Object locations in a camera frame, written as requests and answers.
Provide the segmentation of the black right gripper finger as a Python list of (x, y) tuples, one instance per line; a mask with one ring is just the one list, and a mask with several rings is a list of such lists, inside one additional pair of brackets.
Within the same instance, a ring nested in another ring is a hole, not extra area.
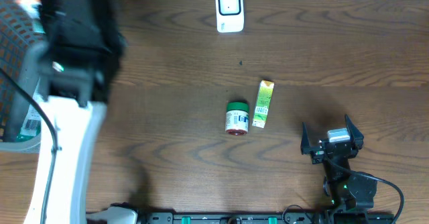
[(358, 149), (361, 150), (363, 147), (364, 135), (358, 130), (358, 128), (353, 124), (350, 117), (345, 115), (345, 123), (349, 135), (351, 137), (351, 142)]
[(302, 155), (306, 155), (306, 154), (312, 155), (314, 153), (314, 151), (316, 150), (315, 147), (312, 147), (310, 145), (307, 127), (306, 127), (306, 124), (304, 122), (302, 123), (302, 139), (301, 139), (301, 144), (300, 144), (300, 150), (301, 150)]

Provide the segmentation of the green tea carton box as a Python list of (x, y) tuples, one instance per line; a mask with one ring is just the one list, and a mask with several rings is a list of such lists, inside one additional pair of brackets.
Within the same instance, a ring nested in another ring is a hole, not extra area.
[(268, 80), (262, 80), (260, 82), (255, 102), (252, 126), (259, 128), (265, 127), (274, 85), (274, 82)]

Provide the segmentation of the green lid jar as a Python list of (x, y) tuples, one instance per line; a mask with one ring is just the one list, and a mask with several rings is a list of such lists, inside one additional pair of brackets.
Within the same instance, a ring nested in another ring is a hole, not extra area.
[(225, 132), (229, 135), (245, 135), (249, 129), (249, 106), (243, 102), (227, 104)]

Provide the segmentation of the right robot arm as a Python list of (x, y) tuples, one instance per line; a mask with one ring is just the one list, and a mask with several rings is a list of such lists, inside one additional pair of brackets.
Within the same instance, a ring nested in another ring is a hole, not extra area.
[(313, 223), (368, 223), (368, 210), (374, 206), (377, 182), (363, 172), (353, 172), (349, 160), (363, 147), (364, 135), (345, 116), (346, 127), (328, 131), (327, 138), (312, 145), (306, 125), (302, 125), (301, 154), (325, 171), (324, 192), (332, 206), (312, 218)]

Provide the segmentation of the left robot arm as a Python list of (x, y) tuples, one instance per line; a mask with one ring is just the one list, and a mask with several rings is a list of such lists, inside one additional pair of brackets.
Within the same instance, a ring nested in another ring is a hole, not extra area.
[(86, 191), (110, 86), (125, 39), (111, 0), (16, 0), (45, 39), (27, 53), (38, 67), (40, 152), (26, 223), (136, 223), (126, 203), (88, 213)]

